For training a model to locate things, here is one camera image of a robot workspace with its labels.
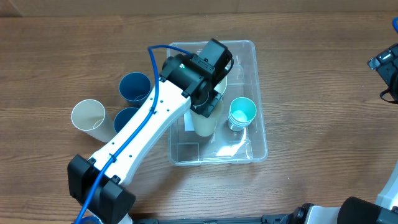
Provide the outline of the cream bowl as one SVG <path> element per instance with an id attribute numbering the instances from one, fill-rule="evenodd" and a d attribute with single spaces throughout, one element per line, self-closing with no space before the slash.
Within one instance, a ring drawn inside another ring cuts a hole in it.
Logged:
<path id="1" fill-rule="evenodd" d="M 215 86 L 214 90 L 220 93 L 221 96 L 223 96 L 226 91 L 227 85 L 228 85 L 228 77 L 224 77 L 224 79 L 222 79 L 222 81 L 220 81 L 219 84 Z"/>

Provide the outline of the small grey cup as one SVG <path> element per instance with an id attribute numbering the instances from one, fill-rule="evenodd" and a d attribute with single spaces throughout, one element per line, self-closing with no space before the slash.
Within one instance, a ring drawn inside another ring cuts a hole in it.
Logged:
<path id="1" fill-rule="evenodd" d="M 243 124 L 236 124 L 232 123 L 231 121 L 228 121 L 228 127 L 230 130 L 234 132 L 242 131 L 245 128 L 245 125 Z"/>

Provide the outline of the small mint green cup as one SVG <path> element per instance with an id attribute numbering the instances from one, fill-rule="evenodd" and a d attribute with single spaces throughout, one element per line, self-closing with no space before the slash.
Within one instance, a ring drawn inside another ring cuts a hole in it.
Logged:
<path id="1" fill-rule="evenodd" d="M 239 123 L 250 123 L 256 117 L 256 104 L 249 98 L 235 98 L 229 107 L 231 117 Z"/>

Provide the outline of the small pink cup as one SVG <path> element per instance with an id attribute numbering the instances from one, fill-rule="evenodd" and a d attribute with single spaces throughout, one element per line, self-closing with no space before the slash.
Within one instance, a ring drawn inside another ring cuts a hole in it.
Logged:
<path id="1" fill-rule="evenodd" d="M 252 122 L 252 119 L 249 119 L 244 113 L 230 113 L 228 115 L 228 121 L 237 126 L 247 126 Z"/>

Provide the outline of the small light blue cup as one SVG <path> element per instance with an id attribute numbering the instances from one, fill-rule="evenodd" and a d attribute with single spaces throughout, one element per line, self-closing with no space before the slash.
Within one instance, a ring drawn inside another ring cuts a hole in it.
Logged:
<path id="1" fill-rule="evenodd" d="M 228 123 L 229 123 L 229 126 L 231 126 L 233 128 L 245 128 L 246 126 L 248 126 L 252 123 L 252 120 L 239 121 L 239 120 L 235 119 L 234 117 L 229 116 Z"/>

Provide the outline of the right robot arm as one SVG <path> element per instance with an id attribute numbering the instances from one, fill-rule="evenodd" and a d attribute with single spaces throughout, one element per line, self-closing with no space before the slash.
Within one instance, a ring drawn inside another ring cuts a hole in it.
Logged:
<path id="1" fill-rule="evenodd" d="M 390 94 L 397 104 L 397 44 L 379 53 L 368 61 L 371 70 L 377 71 L 387 85 L 380 93 L 380 98 Z M 357 197 L 347 198 L 340 207 L 322 207 L 312 203 L 297 207 L 293 213 L 286 215 L 281 223 L 300 224 L 397 224 L 397 168 L 371 203 Z"/>

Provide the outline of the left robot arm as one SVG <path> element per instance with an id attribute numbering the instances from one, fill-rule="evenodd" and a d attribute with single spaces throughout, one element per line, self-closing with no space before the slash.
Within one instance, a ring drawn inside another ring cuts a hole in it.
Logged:
<path id="1" fill-rule="evenodd" d="M 155 87 L 127 124 L 90 158 L 68 164 L 70 195 L 82 206 L 76 223 L 90 211 L 101 223 L 131 223 L 136 198 L 125 188 L 154 144 L 188 110 L 209 118 L 221 101 L 215 86 L 231 71 L 233 55 L 211 39 L 200 54 L 179 49 L 161 69 L 154 63 Z"/>

